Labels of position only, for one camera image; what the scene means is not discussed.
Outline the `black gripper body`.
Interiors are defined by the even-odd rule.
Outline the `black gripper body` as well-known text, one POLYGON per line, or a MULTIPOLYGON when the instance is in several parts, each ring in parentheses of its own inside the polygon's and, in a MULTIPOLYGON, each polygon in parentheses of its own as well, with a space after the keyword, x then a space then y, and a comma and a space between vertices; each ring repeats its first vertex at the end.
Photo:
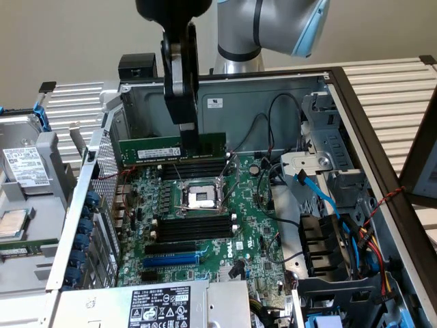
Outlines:
POLYGON ((138 13, 147 21, 158 23, 165 31, 184 29, 192 18, 208 11, 208 1, 136 0, 138 13))

